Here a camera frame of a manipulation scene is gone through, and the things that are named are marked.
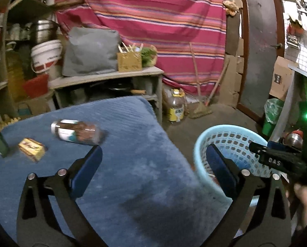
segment blue fleece blanket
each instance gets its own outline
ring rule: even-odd
[[[0,157],[0,223],[14,239],[27,175],[53,175],[91,148],[52,135],[50,124],[58,119],[94,121],[107,132],[103,161],[77,203],[110,247],[198,247],[226,212],[228,205],[202,189],[150,104],[121,97],[42,114],[3,130],[11,152]],[[48,147],[39,163],[17,149],[24,137]],[[51,202],[62,231],[71,235],[54,198]]]

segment wooden stick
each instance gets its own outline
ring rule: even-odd
[[[145,95],[147,92],[145,90],[131,90],[131,93]]]
[[[214,94],[215,94],[215,92],[216,92],[216,90],[217,90],[217,87],[219,86],[220,81],[222,80],[223,75],[225,74],[225,72],[226,72],[226,70],[227,70],[227,67],[228,67],[228,66],[225,66],[225,67],[223,68],[223,70],[222,70],[222,72],[221,72],[221,74],[220,74],[219,79],[217,80],[217,82],[216,82],[216,84],[215,84],[215,86],[214,86],[214,88],[213,88],[211,94],[209,95],[207,101],[205,102],[205,106],[206,106],[206,107],[207,107],[207,106],[209,105],[209,103],[211,102],[211,99],[213,98],[213,96],[214,96]]]
[[[200,100],[201,97],[202,97],[202,93],[200,91],[200,84],[199,84],[199,77],[198,77],[198,69],[197,69],[196,57],[195,57],[195,53],[194,53],[194,51],[192,49],[192,43],[189,42],[189,45],[190,45],[190,51],[191,51],[191,54],[192,54],[192,61],[194,62],[194,67],[195,67],[195,72],[196,72],[197,91],[198,91],[199,100]]]
[[[120,45],[118,45],[118,49],[121,53],[123,52],[123,49],[120,47]]]
[[[62,2],[57,2],[50,7],[53,10],[61,10],[61,9],[66,9],[70,8],[76,5],[82,5],[85,3],[85,0],[67,0],[67,1],[62,1]]]
[[[129,50],[128,50],[126,44],[124,44],[124,42],[122,42],[122,44],[123,44],[123,46],[126,48],[127,52],[129,52]]]

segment broom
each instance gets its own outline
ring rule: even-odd
[[[189,117],[191,119],[195,119],[195,118],[205,116],[207,114],[211,114],[212,111],[208,107],[206,107],[202,102],[202,93],[200,91],[200,84],[199,84],[198,69],[197,69],[195,53],[192,49],[192,43],[191,42],[189,43],[189,45],[190,45],[190,51],[191,51],[191,54],[192,54],[192,60],[194,62],[194,67],[195,67],[195,72],[196,72],[196,83],[197,83],[197,91],[198,91],[198,96],[199,96],[198,107],[192,113],[190,113],[190,115],[189,115]]]
[[[227,70],[227,66],[223,66],[223,70],[222,70],[222,72],[221,72],[221,74],[220,74],[220,77],[219,77],[219,79],[217,80],[217,82],[216,82],[216,84],[215,84],[215,86],[214,86],[214,88],[213,88],[213,90],[212,90],[210,96],[208,97],[207,101],[205,102],[205,106],[206,106],[206,107],[209,105],[209,103],[211,102],[211,99],[212,99],[213,96],[215,95],[215,92],[216,92],[216,90],[217,90],[217,87],[219,86],[220,81],[222,80],[222,78],[223,78],[224,73],[226,72],[226,70]]]

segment metal pot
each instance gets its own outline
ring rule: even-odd
[[[30,28],[30,42],[35,46],[47,41],[56,40],[59,25],[52,20],[38,20]]]
[[[290,133],[284,138],[283,144],[289,147],[302,149],[303,139],[298,134]]]

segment red container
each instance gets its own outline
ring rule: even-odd
[[[36,78],[26,81],[23,84],[23,89],[31,98],[39,97],[45,95],[48,91],[49,75],[43,73],[38,75]]]

